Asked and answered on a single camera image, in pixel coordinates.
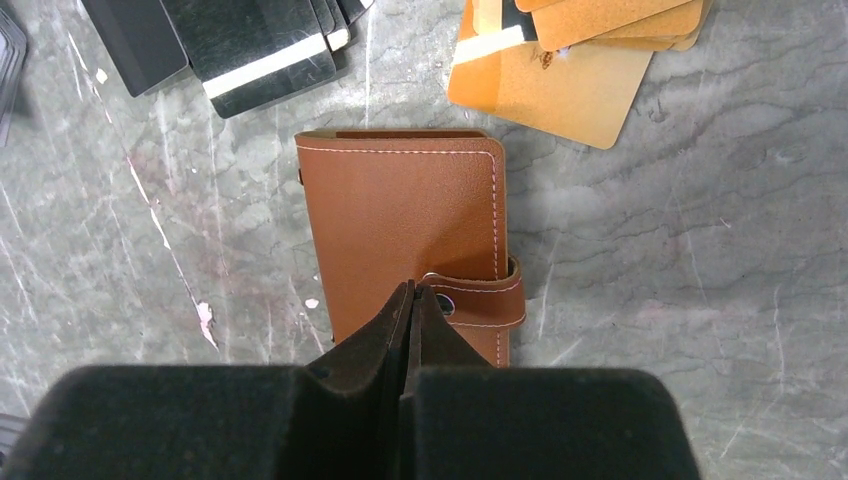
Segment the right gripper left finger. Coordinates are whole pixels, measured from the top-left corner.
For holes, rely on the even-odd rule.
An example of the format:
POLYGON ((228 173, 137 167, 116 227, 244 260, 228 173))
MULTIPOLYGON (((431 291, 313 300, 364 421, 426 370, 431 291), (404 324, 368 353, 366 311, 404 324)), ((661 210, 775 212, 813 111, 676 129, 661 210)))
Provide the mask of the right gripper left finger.
POLYGON ((304 365, 89 365, 64 375, 5 479, 386 479, 415 300, 304 365))

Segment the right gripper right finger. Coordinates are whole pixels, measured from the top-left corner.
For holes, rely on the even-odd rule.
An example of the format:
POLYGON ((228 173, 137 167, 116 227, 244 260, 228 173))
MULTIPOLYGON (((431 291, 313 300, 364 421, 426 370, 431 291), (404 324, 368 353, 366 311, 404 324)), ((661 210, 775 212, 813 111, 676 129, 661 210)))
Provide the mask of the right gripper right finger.
POLYGON ((400 399, 404 479, 697 479, 679 413, 655 376, 621 368, 489 365, 434 291, 411 305, 400 399))

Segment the brown leather card holder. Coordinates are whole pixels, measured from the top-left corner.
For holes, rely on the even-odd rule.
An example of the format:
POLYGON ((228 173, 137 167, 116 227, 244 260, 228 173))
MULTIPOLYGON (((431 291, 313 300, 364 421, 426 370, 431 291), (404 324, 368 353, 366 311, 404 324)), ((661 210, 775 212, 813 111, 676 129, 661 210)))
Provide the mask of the brown leather card holder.
POLYGON ((334 340, 413 280, 433 288, 483 358, 507 366, 526 305, 502 144, 475 129, 315 130, 294 141, 334 340))

